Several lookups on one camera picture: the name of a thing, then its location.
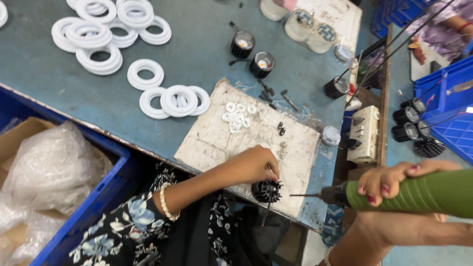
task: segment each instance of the bracelet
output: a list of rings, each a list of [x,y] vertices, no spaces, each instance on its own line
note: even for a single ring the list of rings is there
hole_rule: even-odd
[[[471,25],[471,22],[466,22],[465,24],[463,24],[456,32],[457,33],[460,33],[460,31],[462,31],[462,29],[464,29],[466,26],[468,25]]]
[[[172,215],[169,210],[167,209],[166,202],[164,201],[164,189],[166,189],[168,186],[171,186],[171,183],[165,182],[159,191],[159,200],[161,201],[161,207],[163,208],[164,214],[166,217],[175,222],[177,219],[179,219],[179,215],[181,214],[181,211],[179,211],[176,215]]]
[[[328,259],[328,256],[329,256],[330,252],[332,251],[332,249],[333,249],[334,247],[335,247],[335,246],[333,246],[333,247],[327,249],[327,251],[326,251],[325,254],[324,254],[324,262],[325,262],[325,265],[326,265],[326,266],[332,266],[332,264],[330,264],[330,260]]]

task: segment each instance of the black cylindrical led housing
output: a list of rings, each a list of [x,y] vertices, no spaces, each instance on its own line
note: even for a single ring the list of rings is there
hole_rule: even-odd
[[[232,55],[237,58],[247,58],[251,54],[255,44],[256,41],[251,33],[240,30],[233,35],[230,51]]]
[[[423,114],[425,113],[425,104],[419,99],[419,98],[412,98],[411,100],[405,101],[401,103],[401,107],[408,107],[411,106],[413,107],[418,114]]]
[[[426,122],[420,120],[418,123],[415,123],[414,125],[417,127],[417,130],[419,131],[420,137],[422,138],[430,137],[430,127]]]
[[[419,138],[419,132],[412,123],[400,124],[391,128],[393,138],[397,142],[415,141]]]
[[[262,203],[276,202],[279,200],[281,195],[279,189],[283,186],[279,182],[271,180],[256,182],[251,185],[251,192],[256,200]]]
[[[425,158],[434,158],[442,154],[446,147],[440,141],[434,138],[423,139],[414,142],[416,151]]]
[[[393,118],[399,125],[404,125],[405,123],[414,123],[419,119],[419,114],[412,107],[403,107],[393,113]]]
[[[250,63],[250,71],[258,79],[264,79],[274,69],[274,57],[265,51],[257,52]]]
[[[350,85],[348,81],[343,77],[340,78],[339,76],[336,76],[324,86],[325,95],[334,100],[347,94],[349,90]]]

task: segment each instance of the red nail polish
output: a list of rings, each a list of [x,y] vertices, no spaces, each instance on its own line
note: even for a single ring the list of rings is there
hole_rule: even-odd
[[[389,187],[386,186],[386,185],[382,185],[381,186],[381,191],[385,192],[385,193],[389,193]]]

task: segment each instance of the blue workbench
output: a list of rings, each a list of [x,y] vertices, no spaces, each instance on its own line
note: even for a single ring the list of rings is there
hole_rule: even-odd
[[[53,43],[54,22],[77,16],[65,0],[4,2],[9,20],[0,29],[0,82],[6,88],[166,162],[176,164],[173,155],[196,118],[153,120],[144,115],[138,105],[142,92],[129,85],[128,67],[137,59],[149,58],[164,69],[163,87],[197,85],[211,93],[218,80],[227,77],[231,84],[257,98],[260,87],[249,73],[248,64],[228,65],[234,59],[229,52],[234,34],[228,25],[231,20],[253,33],[255,52],[266,50],[276,58],[276,67],[264,82],[275,90],[274,100],[281,111],[313,128],[341,127],[345,97],[329,99],[322,86],[348,64],[339,62],[333,50],[318,55],[290,40],[284,32],[285,20],[273,22],[263,17],[257,0],[152,0],[155,13],[171,25],[170,42],[152,46],[138,39],[121,50],[123,66],[110,76],[87,72],[74,54]],[[288,96],[301,107],[301,113],[294,113],[279,95],[284,89],[289,90]],[[321,144],[317,152],[308,193],[332,184],[337,146]],[[293,220],[318,230],[326,205],[314,198],[306,201],[308,204]]]
[[[396,36],[401,29],[393,25],[393,37]],[[401,37],[393,44],[393,50],[397,48],[409,35],[403,33]],[[407,98],[414,97],[414,85],[409,77],[411,63],[407,44],[401,48],[391,58],[391,77],[390,77],[390,93],[389,93],[389,120],[388,129],[391,130],[396,125],[393,120],[393,112],[400,108],[400,104],[405,98],[400,96],[398,90],[401,90]],[[401,161],[419,162],[425,158],[418,156],[413,152],[412,142],[396,142],[392,134],[389,132],[386,147],[386,165],[393,166]],[[463,168],[471,168],[472,166],[463,160],[460,156],[447,148],[440,156],[435,159],[451,160],[462,165]],[[449,218],[449,222],[469,222],[472,220]],[[383,260],[383,266],[470,266],[472,264],[473,248],[465,247],[395,247],[389,252]]]

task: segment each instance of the green screwdriver handle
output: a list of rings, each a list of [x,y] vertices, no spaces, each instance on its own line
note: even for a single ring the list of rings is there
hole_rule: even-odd
[[[408,178],[399,184],[399,194],[383,199],[379,207],[372,207],[366,196],[358,194],[358,181],[348,182],[346,192],[354,209],[445,213],[473,218],[473,169]]]

